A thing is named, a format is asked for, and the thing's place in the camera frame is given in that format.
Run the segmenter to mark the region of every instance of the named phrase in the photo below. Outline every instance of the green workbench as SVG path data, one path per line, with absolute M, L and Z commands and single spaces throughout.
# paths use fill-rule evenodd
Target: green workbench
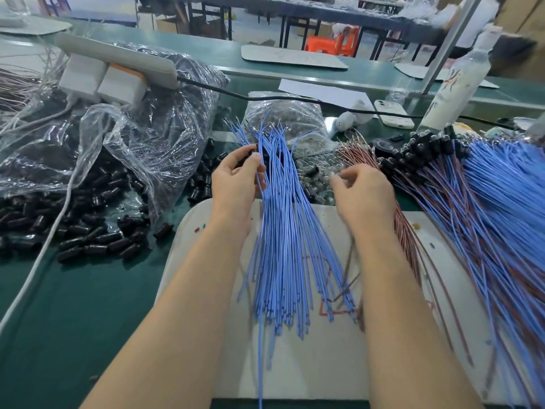
M 84 26 L 76 24 L 77 32 Z M 116 25 L 92 25 L 92 38 L 124 41 L 181 51 L 208 64 L 221 67 L 231 78 L 228 89 L 247 94 L 251 90 L 276 91 L 281 77 L 364 89 L 371 100 L 384 99 L 389 87 L 406 83 L 405 75 L 393 65 L 342 58 L 348 71 L 317 70 L 246 62 L 240 57 L 240 44 L 183 35 L 145 32 Z M 465 113 L 487 119 L 537 117 L 545 109 L 545 87 L 491 78 L 499 90 L 480 88 Z M 410 81 L 415 89 L 419 81 Z M 423 114 L 429 97 L 414 98 L 412 114 Z M 222 96 L 222 114 L 231 120 L 242 118 L 246 103 Z M 338 110 L 323 107 L 324 116 L 337 116 Z M 221 118 L 216 118 L 221 127 Z M 487 129 L 472 125 L 474 129 Z M 386 128 L 377 119 L 361 131 L 367 139 L 391 137 L 401 131 Z M 225 143 L 217 151 L 231 150 Z M 186 196 L 178 202 L 169 219 L 176 225 L 187 213 Z M 401 198 L 402 208 L 416 209 Z M 92 388 L 92 376 L 99 375 L 112 361 L 128 337 L 153 306 L 166 263 L 171 240 L 129 264 L 119 260 L 60 266 L 51 249 L 44 259 L 21 306 L 0 338 L 0 407 L 62 409 L 77 407 Z M 0 263 L 0 312 L 4 313 L 16 296 L 32 266 L 33 259 L 14 258 Z M 252 408 L 254 401 L 215 400 L 212 408 Z M 366 402 L 272 401 L 269 408 L 330 407 L 362 408 Z

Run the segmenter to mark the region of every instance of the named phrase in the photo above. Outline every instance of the hand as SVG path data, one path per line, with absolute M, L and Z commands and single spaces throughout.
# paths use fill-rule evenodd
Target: hand
M 250 208 L 256 195 L 261 191 L 257 184 L 255 174 L 258 174 L 261 189 L 265 184 L 265 165 L 261 163 L 261 155 L 254 152 L 246 159 L 244 164 L 235 166 L 250 151 L 255 150 L 255 145 L 243 146 L 232 151 L 217 167 L 212 174 L 212 221 L 228 223 L 236 229 L 245 232 L 244 237 L 250 232 Z
M 330 177 L 337 212 L 352 234 L 370 222 L 373 226 L 390 226 L 396 199 L 393 187 L 384 174 L 367 164 L 358 164 Z

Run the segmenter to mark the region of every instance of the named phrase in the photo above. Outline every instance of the smartphone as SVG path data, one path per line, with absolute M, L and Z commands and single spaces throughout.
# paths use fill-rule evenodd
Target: smartphone
M 376 100 L 375 108 L 379 112 L 388 112 L 388 113 L 397 113 L 399 115 L 407 115 L 403 106 L 396 102 L 386 102 L 385 100 Z M 400 129 L 414 129 L 414 122 L 409 118 L 404 118 L 402 116 L 383 116 L 379 115 L 382 123 L 386 126 L 391 126 L 393 128 Z

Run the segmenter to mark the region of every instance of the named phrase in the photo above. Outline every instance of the metal pole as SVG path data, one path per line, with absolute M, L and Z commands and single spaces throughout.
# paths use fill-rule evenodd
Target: metal pole
M 426 77 L 424 78 L 424 88 L 422 89 L 422 93 L 427 94 L 429 92 L 429 89 L 435 82 L 435 78 L 437 77 L 437 75 L 443 68 L 446 60 L 448 59 L 448 55 L 456 45 L 456 42 L 460 38 L 460 35 L 462 35 L 464 30 L 466 29 L 469 20 L 473 16 L 475 10 L 477 10 L 480 2 L 481 0 L 467 0 L 464 4 L 458 20 L 456 20 L 456 22 L 446 35 L 445 41 L 443 41 L 443 44 L 441 45 L 441 48 L 437 53 L 437 57 L 435 57 L 435 60 L 433 60 L 432 64 L 428 68 L 428 72 L 426 73 Z

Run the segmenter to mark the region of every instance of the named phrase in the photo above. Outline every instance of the floor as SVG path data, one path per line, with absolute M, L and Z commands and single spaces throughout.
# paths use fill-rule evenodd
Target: floor
M 33 13 L 40 13 L 36 0 L 25 0 Z M 156 21 L 166 18 L 165 16 L 155 17 L 152 14 L 136 14 L 135 0 L 68 0 L 72 11 L 93 11 L 97 13 L 114 13 L 134 18 L 137 16 L 139 27 L 146 30 L 156 29 Z M 3 0 L 0 0 L 0 13 L 7 11 Z M 247 13 L 244 9 L 233 9 L 236 20 L 233 21 L 233 40 L 240 43 L 261 44 L 267 40 L 273 40 L 278 46 L 280 40 L 281 18 L 271 18 L 270 24 L 265 17 L 261 17 L 258 23 L 257 16 Z M 303 37 L 297 35 L 297 29 L 291 28 L 288 48 L 301 49 Z M 376 36 L 365 33 L 361 39 L 358 49 L 358 58 L 368 59 L 376 41 Z M 400 54 L 400 45 L 387 43 L 379 57 L 380 61 L 391 61 L 396 54 Z M 424 47 L 418 55 L 415 63 L 425 64 L 431 54 L 431 47 Z

